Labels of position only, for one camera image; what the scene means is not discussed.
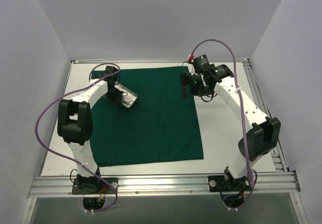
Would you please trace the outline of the metal instrument tray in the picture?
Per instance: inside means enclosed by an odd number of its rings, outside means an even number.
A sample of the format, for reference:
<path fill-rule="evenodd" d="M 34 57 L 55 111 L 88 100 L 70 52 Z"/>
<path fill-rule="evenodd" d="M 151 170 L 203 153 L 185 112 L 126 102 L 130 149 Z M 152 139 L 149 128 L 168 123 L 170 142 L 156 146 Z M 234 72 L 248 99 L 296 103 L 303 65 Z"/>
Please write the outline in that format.
<path fill-rule="evenodd" d="M 131 108 L 136 102 L 138 96 L 120 83 L 117 84 L 115 88 L 121 93 L 121 98 L 118 101 L 118 104 L 126 108 Z"/>

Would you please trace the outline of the green surgical cloth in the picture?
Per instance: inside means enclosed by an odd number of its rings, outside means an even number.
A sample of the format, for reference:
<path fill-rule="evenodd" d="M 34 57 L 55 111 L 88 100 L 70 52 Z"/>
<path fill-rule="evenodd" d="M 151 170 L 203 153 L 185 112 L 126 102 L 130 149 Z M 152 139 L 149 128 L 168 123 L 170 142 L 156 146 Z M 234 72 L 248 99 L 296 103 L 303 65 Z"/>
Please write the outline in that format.
<path fill-rule="evenodd" d="M 126 108 L 101 98 L 91 109 L 90 140 L 99 167 L 203 159 L 195 101 L 182 99 L 184 66 L 124 69 L 121 84 L 137 100 Z"/>

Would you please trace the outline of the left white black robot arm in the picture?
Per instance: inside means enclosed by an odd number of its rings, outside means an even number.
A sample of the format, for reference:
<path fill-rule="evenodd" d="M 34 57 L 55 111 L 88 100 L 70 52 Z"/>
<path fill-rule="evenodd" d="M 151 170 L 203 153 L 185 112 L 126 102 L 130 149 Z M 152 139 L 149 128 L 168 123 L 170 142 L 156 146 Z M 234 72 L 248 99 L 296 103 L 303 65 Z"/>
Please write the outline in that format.
<path fill-rule="evenodd" d="M 120 68 L 116 64 L 106 66 L 105 71 L 90 79 L 86 87 L 72 91 L 78 93 L 69 100 L 62 99 L 58 105 L 57 133 L 72 150 L 77 164 L 77 181 L 89 193 L 97 193 L 102 186 L 100 171 L 90 145 L 93 134 L 91 108 L 102 97 L 113 104 L 121 102 L 123 92 L 115 87 L 118 84 Z"/>

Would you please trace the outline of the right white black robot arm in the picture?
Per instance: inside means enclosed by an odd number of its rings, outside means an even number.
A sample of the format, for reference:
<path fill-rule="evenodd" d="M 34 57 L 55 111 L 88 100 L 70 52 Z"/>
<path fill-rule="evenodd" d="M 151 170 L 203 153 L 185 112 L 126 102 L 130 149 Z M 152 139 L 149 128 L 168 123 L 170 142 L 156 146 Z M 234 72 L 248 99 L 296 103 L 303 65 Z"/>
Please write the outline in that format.
<path fill-rule="evenodd" d="M 252 178 L 252 167 L 276 147 L 281 128 L 278 118 L 269 117 L 250 99 L 237 82 L 236 72 L 227 65 L 210 64 L 206 55 L 190 56 L 188 64 L 194 72 L 180 74 L 182 98 L 189 94 L 212 100 L 219 96 L 241 122 L 243 135 L 239 153 L 226 168 L 224 186 L 235 190 L 243 177 Z"/>

